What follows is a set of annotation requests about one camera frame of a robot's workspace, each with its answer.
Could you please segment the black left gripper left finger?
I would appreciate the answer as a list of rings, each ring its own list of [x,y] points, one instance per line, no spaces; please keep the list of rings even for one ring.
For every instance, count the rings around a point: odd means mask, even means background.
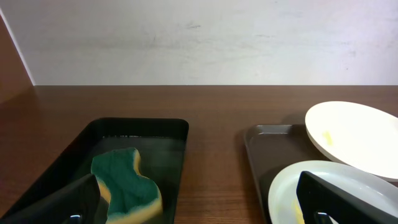
[[[99,202],[96,177],[87,174],[1,223],[93,223]]]

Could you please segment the green and yellow sponge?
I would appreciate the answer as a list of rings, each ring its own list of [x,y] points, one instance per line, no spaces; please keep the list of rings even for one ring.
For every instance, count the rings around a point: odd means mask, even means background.
[[[91,173],[107,202],[108,224],[144,223],[163,212],[158,185],[140,173],[141,155],[134,147],[95,156]]]

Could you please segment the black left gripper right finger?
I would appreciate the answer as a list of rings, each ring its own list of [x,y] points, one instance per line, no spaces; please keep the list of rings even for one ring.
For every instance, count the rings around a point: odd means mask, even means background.
[[[300,174],[296,195],[305,224],[394,224],[397,217],[345,192],[309,171]]]

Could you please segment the white plate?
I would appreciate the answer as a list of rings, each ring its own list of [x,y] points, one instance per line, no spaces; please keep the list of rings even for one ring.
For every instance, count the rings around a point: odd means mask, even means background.
[[[333,162],[397,181],[397,117],[347,101],[326,101],[305,114],[312,144]]]
[[[309,171],[351,195],[397,216],[397,187],[357,168],[329,161],[303,161],[282,169],[271,183],[268,210],[272,223],[303,223],[296,188]]]

